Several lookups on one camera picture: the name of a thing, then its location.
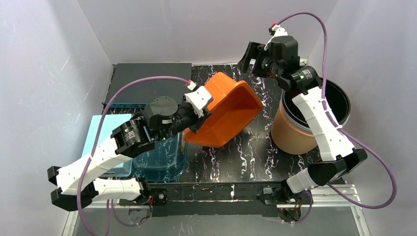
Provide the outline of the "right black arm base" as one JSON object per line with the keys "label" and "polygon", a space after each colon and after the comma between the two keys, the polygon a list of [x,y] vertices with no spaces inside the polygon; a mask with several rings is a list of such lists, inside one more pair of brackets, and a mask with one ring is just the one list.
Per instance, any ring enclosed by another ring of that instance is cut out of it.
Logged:
{"label": "right black arm base", "polygon": [[[292,207],[278,207],[278,215],[281,221],[288,224],[297,224],[304,221],[311,212],[314,203],[310,190],[302,190],[293,193],[286,181],[280,182],[277,187],[265,187],[261,189],[255,199],[264,205],[293,205]],[[308,203],[307,213],[302,216],[301,207],[303,200]]]}

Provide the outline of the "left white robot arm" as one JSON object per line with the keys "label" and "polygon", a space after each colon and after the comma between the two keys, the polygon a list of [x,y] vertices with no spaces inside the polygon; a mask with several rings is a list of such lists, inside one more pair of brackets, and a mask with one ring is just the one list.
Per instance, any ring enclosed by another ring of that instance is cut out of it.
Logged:
{"label": "left white robot arm", "polygon": [[146,204],[151,188],[143,177],[126,180],[103,179],[114,166],[153,150],[157,141],[171,138],[185,129],[198,131],[210,116],[211,95],[187,93],[180,105],[170,97],[158,97],[115,128],[98,147],[65,167],[51,166],[49,182],[53,205],[76,211],[102,200],[124,199]]}

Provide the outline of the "light blue perforated basket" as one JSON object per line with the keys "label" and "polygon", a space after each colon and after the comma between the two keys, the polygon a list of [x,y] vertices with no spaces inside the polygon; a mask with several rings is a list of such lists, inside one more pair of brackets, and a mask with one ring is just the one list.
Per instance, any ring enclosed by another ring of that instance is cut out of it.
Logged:
{"label": "light blue perforated basket", "polygon": [[[131,114],[106,115],[100,131],[98,146],[101,145],[104,142],[104,140],[112,134],[112,131],[115,128],[128,121],[130,118]],[[81,157],[91,152],[100,120],[101,115],[94,115],[92,117]],[[122,164],[114,166],[112,169],[108,170],[100,177],[128,177],[129,175],[131,175],[131,171],[132,160],[129,160]]]}

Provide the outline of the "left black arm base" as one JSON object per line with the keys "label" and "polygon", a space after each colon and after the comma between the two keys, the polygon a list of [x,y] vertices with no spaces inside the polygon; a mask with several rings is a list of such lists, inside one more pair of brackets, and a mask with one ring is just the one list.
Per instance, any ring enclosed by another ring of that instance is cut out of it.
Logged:
{"label": "left black arm base", "polygon": [[141,219],[130,218],[130,223],[124,223],[126,226],[134,227],[146,223],[152,218],[155,206],[165,206],[167,203],[167,190],[164,188],[151,188],[144,178],[124,180],[123,183],[127,184],[127,193],[124,193],[118,199],[118,205],[133,208],[129,211],[130,213],[142,210],[145,214]]}

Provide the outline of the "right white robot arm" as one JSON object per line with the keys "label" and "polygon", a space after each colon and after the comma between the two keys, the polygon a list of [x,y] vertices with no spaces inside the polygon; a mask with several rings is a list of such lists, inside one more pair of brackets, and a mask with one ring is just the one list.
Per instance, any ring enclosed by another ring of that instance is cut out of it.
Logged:
{"label": "right white robot arm", "polygon": [[255,60],[252,74],[273,78],[287,92],[308,124],[320,150],[321,161],[281,182],[277,193],[293,196],[304,190],[324,186],[350,173],[367,159],[342,134],[327,99],[322,95],[326,83],[311,66],[301,66],[298,42],[292,36],[278,36],[268,44],[249,42],[238,68],[246,73]]}

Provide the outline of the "orange plastic tray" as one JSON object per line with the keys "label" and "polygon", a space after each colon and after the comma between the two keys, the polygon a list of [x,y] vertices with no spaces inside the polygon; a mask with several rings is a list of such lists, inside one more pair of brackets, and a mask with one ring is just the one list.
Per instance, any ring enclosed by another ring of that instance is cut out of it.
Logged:
{"label": "orange plastic tray", "polygon": [[220,148],[237,136],[263,109],[257,94],[246,81],[235,81],[223,72],[204,85],[213,97],[208,105],[211,116],[197,133],[186,129],[186,143]]}

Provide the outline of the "tan bucket with black liner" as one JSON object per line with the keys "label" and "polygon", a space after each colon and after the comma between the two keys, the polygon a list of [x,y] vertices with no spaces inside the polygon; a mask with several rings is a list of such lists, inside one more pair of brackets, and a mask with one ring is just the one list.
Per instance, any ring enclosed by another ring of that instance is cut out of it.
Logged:
{"label": "tan bucket with black liner", "polygon": [[[337,122],[344,126],[351,112],[351,103],[347,93],[339,85],[328,80],[326,98]],[[284,90],[280,96],[279,108],[274,117],[270,135],[280,150],[293,155],[305,154],[317,146],[301,111]]]}

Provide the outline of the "dark teal transparent container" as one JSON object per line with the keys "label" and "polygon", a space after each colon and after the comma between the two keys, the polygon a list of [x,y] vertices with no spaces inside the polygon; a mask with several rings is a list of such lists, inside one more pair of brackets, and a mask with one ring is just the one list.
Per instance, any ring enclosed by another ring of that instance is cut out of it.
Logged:
{"label": "dark teal transparent container", "polygon": [[187,157],[183,134],[156,142],[155,149],[132,160],[132,175],[148,182],[172,182],[185,172]]}

